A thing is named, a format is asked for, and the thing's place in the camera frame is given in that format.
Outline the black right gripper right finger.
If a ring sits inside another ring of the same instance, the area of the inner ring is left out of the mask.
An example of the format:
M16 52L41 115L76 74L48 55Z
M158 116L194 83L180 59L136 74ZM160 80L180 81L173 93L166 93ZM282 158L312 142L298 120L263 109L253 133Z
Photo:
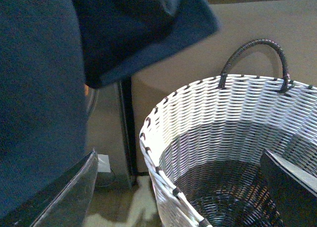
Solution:
M317 225L317 177L265 149L260 160L272 199L286 227Z

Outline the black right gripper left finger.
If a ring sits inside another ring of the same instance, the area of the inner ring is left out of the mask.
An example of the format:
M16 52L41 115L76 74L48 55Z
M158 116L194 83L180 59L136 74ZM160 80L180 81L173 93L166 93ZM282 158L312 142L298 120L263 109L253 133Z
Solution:
M81 227L98 172L92 150L61 177L1 218L2 227Z

